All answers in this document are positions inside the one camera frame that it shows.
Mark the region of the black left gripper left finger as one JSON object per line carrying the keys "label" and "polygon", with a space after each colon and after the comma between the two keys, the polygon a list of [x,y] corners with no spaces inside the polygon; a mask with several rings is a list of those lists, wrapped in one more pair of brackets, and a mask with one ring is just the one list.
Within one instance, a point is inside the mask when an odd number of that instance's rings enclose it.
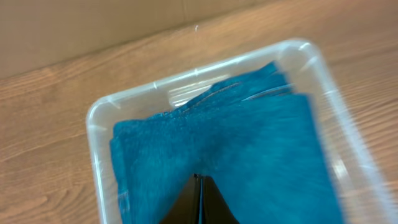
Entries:
{"label": "black left gripper left finger", "polygon": [[201,176],[193,174],[160,224],[199,224]]}

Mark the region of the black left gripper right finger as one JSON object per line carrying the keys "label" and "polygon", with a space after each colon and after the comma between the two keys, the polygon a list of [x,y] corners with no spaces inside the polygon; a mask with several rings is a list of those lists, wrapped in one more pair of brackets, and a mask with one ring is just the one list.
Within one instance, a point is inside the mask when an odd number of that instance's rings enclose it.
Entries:
{"label": "black left gripper right finger", "polygon": [[239,224],[214,180],[209,176],[202,178],[201,222],[202,224]]}

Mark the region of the blue denim jeans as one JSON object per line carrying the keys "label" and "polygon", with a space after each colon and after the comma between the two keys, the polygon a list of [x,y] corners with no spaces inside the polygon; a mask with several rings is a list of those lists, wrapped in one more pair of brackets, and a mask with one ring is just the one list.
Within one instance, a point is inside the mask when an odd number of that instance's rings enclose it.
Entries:
{"label": "blue denim jeans", "polygon": [[172,111],[120,121],[110,140],[123,223],[158,223],[193,175],[239,223],[343,223],[311,98],[274,63]]}

